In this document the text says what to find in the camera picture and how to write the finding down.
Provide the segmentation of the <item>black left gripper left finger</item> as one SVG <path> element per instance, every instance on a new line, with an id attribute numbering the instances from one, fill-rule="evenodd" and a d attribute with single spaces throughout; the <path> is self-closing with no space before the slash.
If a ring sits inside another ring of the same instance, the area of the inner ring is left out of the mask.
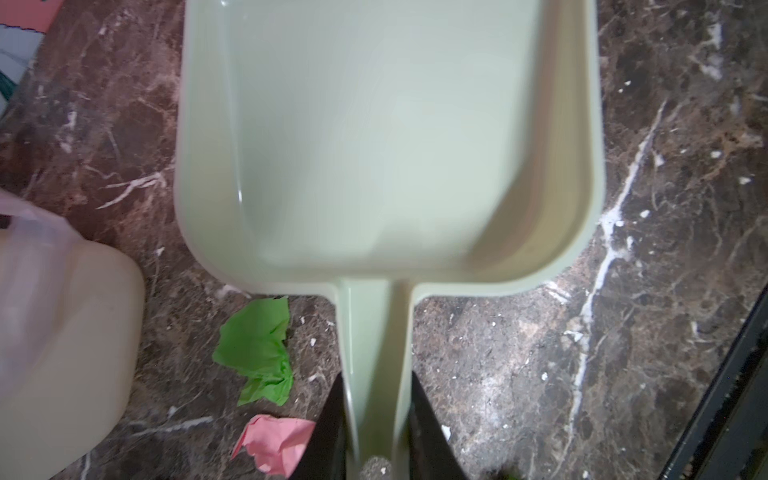
<path id="1" fill-rule="evenodd" d="M 345 390 L 342 374 L 339 373 L 289 480 L 344 480 L 346 444 Z"/>

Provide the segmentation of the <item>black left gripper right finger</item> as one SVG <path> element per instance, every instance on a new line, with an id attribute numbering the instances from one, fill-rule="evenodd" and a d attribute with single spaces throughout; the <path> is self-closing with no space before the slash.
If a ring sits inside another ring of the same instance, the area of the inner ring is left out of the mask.
<path id="1" fill-rule="evenodd" d="M 414 480 L 467 480 L 416 375 L 408 414 L 409 474 Z"/>

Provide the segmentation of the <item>cream plastic trash bin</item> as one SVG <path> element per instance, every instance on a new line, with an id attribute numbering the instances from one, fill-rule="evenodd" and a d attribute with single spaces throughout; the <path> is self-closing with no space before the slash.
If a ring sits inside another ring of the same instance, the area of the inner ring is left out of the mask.
<path id="1" fill-rule="evenodd" d="M 48 479 L 127 407 L 144 279 L 129 256 L 11 193 L 1 212 L 1 475 Z"/>

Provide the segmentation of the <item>pale green dustpan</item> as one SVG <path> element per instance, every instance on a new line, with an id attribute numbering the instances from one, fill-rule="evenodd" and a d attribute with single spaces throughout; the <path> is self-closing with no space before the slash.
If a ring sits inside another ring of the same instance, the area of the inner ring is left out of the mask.
<path id="1" fill-rule="evenodd" d="M 335 306 L 345 417 L 300 472 L 409 479 L 415 306 L 535 288 L 595 231 L 597 5 L 189 1 L 174 191 L 212 275 Z"/>

